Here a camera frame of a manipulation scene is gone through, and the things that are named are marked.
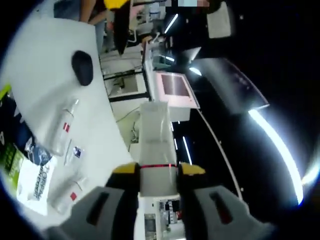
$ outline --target white desk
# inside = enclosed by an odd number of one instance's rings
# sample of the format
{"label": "white desk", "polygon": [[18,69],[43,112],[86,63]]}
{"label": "white desk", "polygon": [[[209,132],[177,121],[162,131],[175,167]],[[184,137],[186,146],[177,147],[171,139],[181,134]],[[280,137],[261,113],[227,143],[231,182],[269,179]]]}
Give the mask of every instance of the white desk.
{"label": "white desk", "polygon": [[[115,167],[132,161],[108,101],[95,36],[94,26],[86,23],[33,17],[16,34],[0,76],[0,88],[11,84],[22,117],[44,146],[60,104],[70,96],[79,98],[69,135],[85,149],[82,171],[90,180],[85,192],[103,186]],[[94,78],[89,86],[80,86],[71,67],[76,50],[91,55]],[[49,196],[70,174],[63,160],[58,157]],[[50,206],[48,216],[23,211],[41,229],[68,217]]]}

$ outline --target person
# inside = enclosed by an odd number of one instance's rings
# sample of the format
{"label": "person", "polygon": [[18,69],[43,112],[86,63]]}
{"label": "person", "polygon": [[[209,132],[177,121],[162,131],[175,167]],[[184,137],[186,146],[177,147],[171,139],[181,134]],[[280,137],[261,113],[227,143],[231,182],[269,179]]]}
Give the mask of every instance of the person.
{"label": "person", "polygon": [[113,37],[114,14],[106,8],[104,0],[61,0],[54,5],[54,17],[94,25],[98,53],[103,48],[105,21],[107,35]]}

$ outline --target person's arm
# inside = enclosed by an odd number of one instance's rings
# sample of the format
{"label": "person's arm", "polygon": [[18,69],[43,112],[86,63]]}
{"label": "person's arm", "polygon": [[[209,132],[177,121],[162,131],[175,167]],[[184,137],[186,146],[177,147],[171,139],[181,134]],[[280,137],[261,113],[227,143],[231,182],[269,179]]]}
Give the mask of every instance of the person's arm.
{"label": "person's arm", "polygon": [[80,22],[87,23],[97,0],[81,0]]}
{"label": "person's arm", "polygon": [[100,23],[101,21],[105,20],[107,18],[107,10],[104,10],[95,17],[93,17],[90,21],[89,24],[96,25],[97,23]]}

